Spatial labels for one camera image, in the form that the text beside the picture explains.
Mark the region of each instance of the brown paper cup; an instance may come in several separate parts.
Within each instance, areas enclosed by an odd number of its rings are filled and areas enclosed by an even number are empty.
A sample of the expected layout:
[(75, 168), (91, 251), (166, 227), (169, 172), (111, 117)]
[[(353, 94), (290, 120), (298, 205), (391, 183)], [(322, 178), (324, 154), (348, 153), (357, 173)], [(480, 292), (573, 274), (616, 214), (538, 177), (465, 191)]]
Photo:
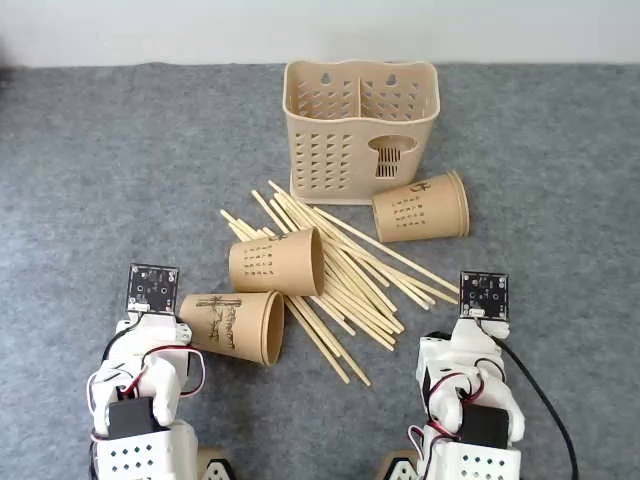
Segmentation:
[(316, 228), (236, 243), (229, 252), (231, 283), (239, 292), (278, 290), (285, 295), (320, 295), (324, 255)]
[(378, 194), (372, 205), (381, 242), (469, 234), (469, 204), (455, 171)]
[(180, 319), (200, 350), (273, 365), (280, 355), (284, 301), (279, 292), (188, 295)]

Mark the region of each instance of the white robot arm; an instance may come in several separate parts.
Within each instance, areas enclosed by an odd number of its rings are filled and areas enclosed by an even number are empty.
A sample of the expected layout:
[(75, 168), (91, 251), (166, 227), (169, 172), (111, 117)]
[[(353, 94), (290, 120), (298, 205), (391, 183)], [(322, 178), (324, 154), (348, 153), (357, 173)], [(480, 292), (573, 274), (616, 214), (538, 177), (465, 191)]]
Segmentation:
[[(487, 323), (486, 329), (506, 336), (505, 326)], [(450, 339), (420, 339), (416, 379), (427, 423), (409, 430), (412, 438), (421, 436), (419, 478), (519, 479), (520, 452), (512, 444), (524, 435), (524, 416), (505, 384), (501, 350), (486, 329), (460, 318)]]
[[(87, 381), (93, 415), (90, 477), (99, 480), (197, 480), (198, 440), (176, 418), (180, 397), (205, 380), (191, 329), (173, 314), (177, 269), (132, 265), (129, 319), (116, 327), (97, 372)], [(189, 355), (200, 358), (199, 385), (184, 391)], [(210, 459), (206, 479), (233, 479), (224, 459)]]

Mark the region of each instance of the perforated holder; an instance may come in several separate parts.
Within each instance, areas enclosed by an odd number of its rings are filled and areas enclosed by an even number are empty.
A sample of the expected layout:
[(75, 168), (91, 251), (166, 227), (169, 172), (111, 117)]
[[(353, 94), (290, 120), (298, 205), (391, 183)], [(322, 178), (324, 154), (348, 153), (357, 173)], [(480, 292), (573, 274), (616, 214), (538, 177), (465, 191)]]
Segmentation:
[(440, 112), (429, 63), (287, 65), (283, 108), (291, 192), (307, 203), (369, 204), (410, 183)]
[(450, 442), (438, 452), (442, 480), (519, 480), (520, 452)]

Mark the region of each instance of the gray carpet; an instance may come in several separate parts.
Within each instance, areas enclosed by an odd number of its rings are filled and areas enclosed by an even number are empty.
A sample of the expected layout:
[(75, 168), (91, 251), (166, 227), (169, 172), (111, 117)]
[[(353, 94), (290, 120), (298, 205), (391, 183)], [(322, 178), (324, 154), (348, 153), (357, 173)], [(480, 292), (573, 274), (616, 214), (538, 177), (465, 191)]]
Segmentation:
[[(84, 382), (124, 314), (131, 261), (181, 268), (186, 293), (229, 291), (217, 211), (269, 224), (249, 195), (286, 184), (281, 65), (19, 70), (0, 90), (0, 478), (85, 478)], [(640, 67), (439, 67), (442, 113), (420, 175), (456, 168), (469, 238), (398, 244), (455, 281), (511, 274), (509, 342), (573, 434), (583, 478), (640, 468)], [(367, 207), (330, 208), (373, 233)], [(453, 306), (393, 292), (389, 353), (337, 332), (374, 387), (343, 385), (289, 320), (271, 369), (207, 356), (181, 404), (241, 479), (371, 479), (424, 414), (418, 338)], [(561, 437), (509, 365), (526, 417), (522, 473), (569, 478)]]

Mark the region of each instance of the beige plastic basket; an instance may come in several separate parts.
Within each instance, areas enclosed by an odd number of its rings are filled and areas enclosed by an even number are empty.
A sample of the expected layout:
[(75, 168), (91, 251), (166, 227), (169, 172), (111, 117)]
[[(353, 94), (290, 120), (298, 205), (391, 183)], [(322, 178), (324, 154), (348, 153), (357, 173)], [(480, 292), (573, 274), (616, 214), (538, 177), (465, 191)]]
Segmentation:
[(440, 112), (429, 63), (287, 65), (283, 109), (291, 193), (307, 203), (370, 204), (411, 183)]

